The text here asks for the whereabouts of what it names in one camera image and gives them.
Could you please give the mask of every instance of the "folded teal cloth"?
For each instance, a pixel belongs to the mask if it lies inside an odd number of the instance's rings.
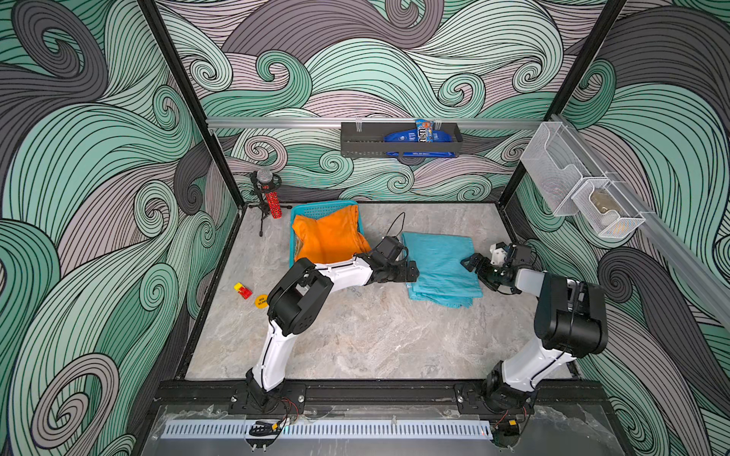
[[[402,239],[409,259],[420,272],[415,283],[407,284],[409,298],[446,307],[469,307],[472,298],[483,296],[477,275],[460,263],[474,254],[472,238],[403,233]]]

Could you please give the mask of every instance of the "metal rail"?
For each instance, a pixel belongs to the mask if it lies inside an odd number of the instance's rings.
[[[430,119],[437,125],[456,122],[462,130],[537,130],[541,119]],[[209,128],[340,128],[343,122],[415,122],[406,117],[208,117]]]

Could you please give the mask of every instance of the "wave pattern wallpaper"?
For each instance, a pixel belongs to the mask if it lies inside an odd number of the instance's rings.
[[[602,1],[160,0],[209,116],[541,120]],[[463,155],[343,158],[339,131],[217,131],[244,198],[495,201],[531,132],[465,131]]]
[[[623,14],[564,114],[730,287],[730,4]],[[582,42],[566,50],[575,55]],[[637,231],[599,239],[525,178],[508,205],[549,271],[599,283],[610,342],[580,360],[641,455],[730,454],[730,334]]]
[[[121,455],[236,207],[136,0],[0,3],[0,445]]]

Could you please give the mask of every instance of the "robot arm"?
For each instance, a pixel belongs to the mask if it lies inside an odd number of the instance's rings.
[[[398,257],[405,251],[404,258]],[[415,282],[418,268],[408,261],[408,249],[386,236],[370,252],[339,263],[314,264],[298,260],[269,294],[269,329],[256,365],[248,371],[249,385],[266,394],[284,380],[286,363],[299,334],[310,327],[333,291],[373,282]]]
[[[535,337],[505,361],[499,361],[484,381],[483,395],[494,411],[519,408],[536,385],[569,361],[598,354],[608,344],[606,305],[597,285],[533,271],[529,246],[505,243],[490,248],[491,261],[476,253],[461,263],[476,271],[494,291],[537,296]]]

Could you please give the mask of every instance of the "orange towel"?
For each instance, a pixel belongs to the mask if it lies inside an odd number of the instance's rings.
[[[337,263],[356,253],[370,251],[370,244],[358,232],[358,207],[346,206],[314,220],[297,215],[291,227],[301,242],[294,260],[309,258],[312,263]]]

